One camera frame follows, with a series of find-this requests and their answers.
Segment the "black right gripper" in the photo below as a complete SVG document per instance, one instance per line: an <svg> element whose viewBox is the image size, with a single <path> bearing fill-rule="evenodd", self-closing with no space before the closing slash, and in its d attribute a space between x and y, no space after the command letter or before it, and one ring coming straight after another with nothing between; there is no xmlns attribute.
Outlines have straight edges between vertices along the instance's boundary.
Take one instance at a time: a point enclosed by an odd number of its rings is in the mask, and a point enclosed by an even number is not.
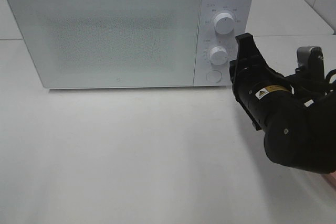
<svg viewBox="0 0 336 224"><path fill-rule="evenodd" d="M254 37L244 33L235 37L238 44L237 59L229 63L234 97L248 115L261 115L254 105L260 101L259 91L267 86L282 86L280 75L266 63L257 48Z"/></svg>

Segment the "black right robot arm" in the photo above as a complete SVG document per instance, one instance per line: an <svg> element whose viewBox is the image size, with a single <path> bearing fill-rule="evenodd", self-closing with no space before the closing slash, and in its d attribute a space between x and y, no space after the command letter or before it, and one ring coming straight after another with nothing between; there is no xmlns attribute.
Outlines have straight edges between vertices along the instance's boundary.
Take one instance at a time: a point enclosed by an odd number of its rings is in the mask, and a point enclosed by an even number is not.
<svg viewBox="0 0 336 224"><path fill-rule="evenodd" d="M270 68L251 34L236 37L237 58L229 64L236 101L274 163L319 174L335 172L335 71L324 71L322 49L297 49L298 66L284 76Z"/></svg>

